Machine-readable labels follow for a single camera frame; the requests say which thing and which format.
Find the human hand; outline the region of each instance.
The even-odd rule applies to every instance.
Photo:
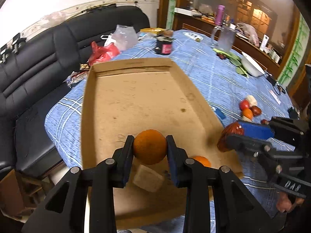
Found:
[[[276,208],[280,212],[291,212],[296,206],[300,206],[304,202],[304,199],[296,197],[295,203],[292,204],[288,198],[288,194],[280,192],[279,200],[277,201]]]

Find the tangerine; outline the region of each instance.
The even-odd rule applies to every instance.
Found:
[[[159,131],[142,131],[134,139],[133,153],[145,165],[159,163],[167,153],[166,139]]]
[[[252,120],[254,115],[250,109],[244,109],[242,111],[242,116],[247,117],[249,120]]]
[[[204,165],[206,167],[212,167],[212,164],[210,163],[210,161],[203,156],[195,156],[192,158],[196,161],[199,161],[202,165]]]

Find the bamboo decal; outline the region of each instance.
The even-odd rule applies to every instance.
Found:
[[[167,10],[166,28],[172,29],[174,20],[174,9],[176,6],[176,0],[169,0],[169,8]]]
[[[310,29],[303,16],[300,14],[299,28],[293,50],[290,54],[290,58],[288,59],[285,68],[283,69],[281,75],[278,78],[278,82],[280,84],[287,86],[293,78],[307,47],[309,33]]]

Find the black leather sofa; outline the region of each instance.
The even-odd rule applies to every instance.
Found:
[[[26,42],[0,64],[0,180],[17,169],[40,177],[62,159],[44,128],[48,111],[69,92],[63,81],[91,55],[90,43],[116,25],[148,28],[135,6],[108,7],[74,17]]]

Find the blue plaid tablecloth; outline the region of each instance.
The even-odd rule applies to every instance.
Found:
[[[210,38],[201,35],[201,42],[197,42],[185,35],[188,30],[174,32],[173,51],[166,56],[172,59],[192,80],[200,90],[210,106],[218,108],[225,115],[221,120],[224,126],[240,119],[239,103],[247,95],[253,95],[262,114],[254,117],[259,123],[262,119],[270,120],[272,116],[288,117],[287,109],[292,106],[287,94],[278,98],[279,105],[269,90],[272,85],[264,77],[246,78],[235,72],[235,66],[229,60],[220,60],[210,47]],[[154,53],[155,40],[139,42],[119,54],[113,60],[137,59],[147,57],[163,57]],[[86,81],[81,81],[65,97],[63,97],[47,114],[45,129],[55,143],[58,152],[66,165],[81,166],[80,155],[80,121],[83,93]],[[279,150],[293,150],[293,147],[276,139],[270,142]],[[252,162],[240,155],[244,178],[242,182],[262,204],[270,216],[276,213],[276,190],[266,182],[266,174],[257,162]],[[148,226],[144,229],[151,232],[182,232],[183,217],[159,225]],[[214,203],[211,202],[211,232],[215,231]]]

